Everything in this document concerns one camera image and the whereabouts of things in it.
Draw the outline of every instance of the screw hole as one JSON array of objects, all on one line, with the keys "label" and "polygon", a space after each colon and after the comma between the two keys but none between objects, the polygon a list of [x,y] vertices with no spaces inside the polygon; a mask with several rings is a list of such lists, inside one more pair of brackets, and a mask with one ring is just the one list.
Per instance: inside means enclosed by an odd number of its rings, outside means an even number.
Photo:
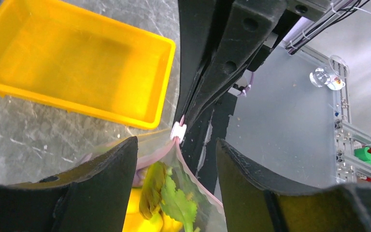
[{"label": "screw hole", "polygon": [[245,30],[254,32],[258,29],[258,22],[251,18],[246,18],[243,21],[243,26]]},{"label": "screw hole", "polygon": [[297,11],[298,14],[304,14],[308,12],[308,7],[304,5],[296,5],[295,10]]},{"label": "screw hole", "polygon": [[59,177],[53,175],[53,176],[48,176],[48,177],[40,180],[39,183],[52,182],[52,181],[56,181],[56,180],[59,180]]},{"label": "screw hole", "polygon": [[235,70],[237,70],[237,65],[234,62],[227,61],[224,64],[224,72],[226,74],[231,74],[231,73],[235,72]]}]

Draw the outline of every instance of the plastic tray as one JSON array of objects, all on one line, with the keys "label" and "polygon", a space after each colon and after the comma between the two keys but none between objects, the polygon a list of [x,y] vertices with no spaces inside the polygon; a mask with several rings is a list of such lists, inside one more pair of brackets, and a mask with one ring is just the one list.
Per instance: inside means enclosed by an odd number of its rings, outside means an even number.
[{"label": "plastic tray", "polygon": [[59,0],[0,6],[0,94],[154,129],[174,57],[167,38]]}]

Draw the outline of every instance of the plastic bag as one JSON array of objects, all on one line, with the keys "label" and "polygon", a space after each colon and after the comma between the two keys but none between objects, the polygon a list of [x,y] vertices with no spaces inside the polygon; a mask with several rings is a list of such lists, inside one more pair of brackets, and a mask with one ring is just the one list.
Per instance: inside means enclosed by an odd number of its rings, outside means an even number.
[{"label": "plastic bag", "polygon": [[[147,167],[161,161],[172,168],[172,179],[176,188],[197,204],[197,216],[193,223],[194,230],[203,232],[226,232],[227,226],[222,203],[212,195],[196,179],[187,167],[179,147],[179,138],[170,140],[171,130],[163,130],[138,136],[138,160],[133,186],[140,187],[143,183]],[[95,151],[83,157],[80,163],[88,161],[97,155],[119,144],[122,140],[99,146]]]}]

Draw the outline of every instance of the concrete floor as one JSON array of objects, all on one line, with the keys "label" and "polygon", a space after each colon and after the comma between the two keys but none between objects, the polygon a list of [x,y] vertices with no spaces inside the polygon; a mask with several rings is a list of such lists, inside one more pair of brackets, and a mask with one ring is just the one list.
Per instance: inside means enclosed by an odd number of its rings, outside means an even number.
[{"label": "concrete floor", "polygon": [[[170,128],[180,79],[176,0],[66,0],[98,14],[173,39],[177,44],[161,123]],[[72,168],[97,145],[147,133],[50,106],[0,97],[0,184],[36,182]]]}]

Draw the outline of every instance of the green leaf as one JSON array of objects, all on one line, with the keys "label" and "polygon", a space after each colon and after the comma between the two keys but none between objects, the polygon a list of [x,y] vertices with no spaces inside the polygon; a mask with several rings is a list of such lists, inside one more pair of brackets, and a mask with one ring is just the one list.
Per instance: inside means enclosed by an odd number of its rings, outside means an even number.
[{"label": "green leaf", "polygon": [[167,175],[161,189],[161,209],[172,219],[182,222],[185,232],[193,232],[193,223],[197,216],[197,204],[188,200],[181,189],[176,190],[175,182]]}]

